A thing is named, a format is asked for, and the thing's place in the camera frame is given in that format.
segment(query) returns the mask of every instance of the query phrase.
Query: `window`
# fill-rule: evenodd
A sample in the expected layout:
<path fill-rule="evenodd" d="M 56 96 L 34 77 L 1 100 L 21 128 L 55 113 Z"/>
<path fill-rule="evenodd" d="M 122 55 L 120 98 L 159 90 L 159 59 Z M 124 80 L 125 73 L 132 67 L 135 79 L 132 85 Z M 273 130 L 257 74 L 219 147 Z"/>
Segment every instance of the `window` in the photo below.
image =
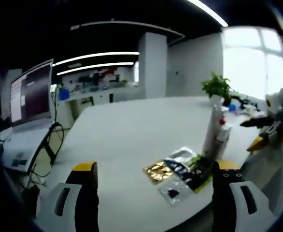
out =
<path fill-rule="evenodd" d="M 283 87 L 283 47 L 276 31 L 227 28 L 223 42 L 224 77 L 235 91 L 265 99 Z"/>
<path fill-rule="evenodd" d="M 140 81 L 140 71 L 139 71 L 139 63 L 138 61 L 134 64 L 134 82 Z"/>

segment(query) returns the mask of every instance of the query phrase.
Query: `computer monitor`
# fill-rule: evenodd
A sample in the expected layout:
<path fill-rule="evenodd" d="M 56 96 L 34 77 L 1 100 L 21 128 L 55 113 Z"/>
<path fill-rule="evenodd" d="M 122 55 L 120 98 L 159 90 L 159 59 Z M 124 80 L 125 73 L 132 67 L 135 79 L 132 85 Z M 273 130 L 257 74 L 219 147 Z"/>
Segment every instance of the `computer monitor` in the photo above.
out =
<path fill-rule="evenodd" d="M 11 84 L 10 109 L 12 127 L 51 117 L 49 94 L 52 61 L 23 73 Z"/>

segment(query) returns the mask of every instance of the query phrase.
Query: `plant pot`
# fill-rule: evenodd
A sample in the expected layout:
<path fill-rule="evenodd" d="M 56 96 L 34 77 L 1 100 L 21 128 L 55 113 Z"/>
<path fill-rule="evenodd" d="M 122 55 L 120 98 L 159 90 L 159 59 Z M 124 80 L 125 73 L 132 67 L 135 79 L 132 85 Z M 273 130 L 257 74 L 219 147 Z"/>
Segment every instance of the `plant pot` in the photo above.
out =
<path fill-rule="evenodd" d="M 211 105 L 218 105 L 218 106 L 222 106 L 222 101 L 223 98 L 221 96 L 218 96 L 218 95 L 213 95 L 211 98 L 210 98 L 210 103 Z"/>

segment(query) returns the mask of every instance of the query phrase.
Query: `office desk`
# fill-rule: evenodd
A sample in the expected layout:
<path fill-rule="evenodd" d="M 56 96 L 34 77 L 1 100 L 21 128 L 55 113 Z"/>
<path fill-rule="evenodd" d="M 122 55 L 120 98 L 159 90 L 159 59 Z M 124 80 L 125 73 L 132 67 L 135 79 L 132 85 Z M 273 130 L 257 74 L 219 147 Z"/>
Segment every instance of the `office desk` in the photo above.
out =
<path fill-rule="evenodd" d="M 119 102 L 86 108 L 65 138 L 47 180 L 47 192 L 65 182 L 73 166 L 96 160 L 101 232 L 164 232 L 212 200 L 212 182 L 171 206 L 142 171 L 182 146 L 200 153 L 211 116 L 208 98 L 180 97 Z M 241 166 L 255 128 L 238 126 L 246 116 L 227 114 L 235 125 L 224 155 Z"/>

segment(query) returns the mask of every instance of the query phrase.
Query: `white partition wall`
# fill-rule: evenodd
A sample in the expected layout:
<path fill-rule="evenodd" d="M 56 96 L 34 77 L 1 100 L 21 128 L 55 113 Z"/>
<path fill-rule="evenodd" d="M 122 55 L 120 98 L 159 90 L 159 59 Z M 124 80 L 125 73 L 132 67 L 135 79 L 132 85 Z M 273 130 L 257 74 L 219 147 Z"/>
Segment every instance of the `white partition wall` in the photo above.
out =
<path fill-rule="evenodd" d="M 139 41 L 139 87 L 146 99 L 166 95 L 167 38 L 145 33 Z"/>

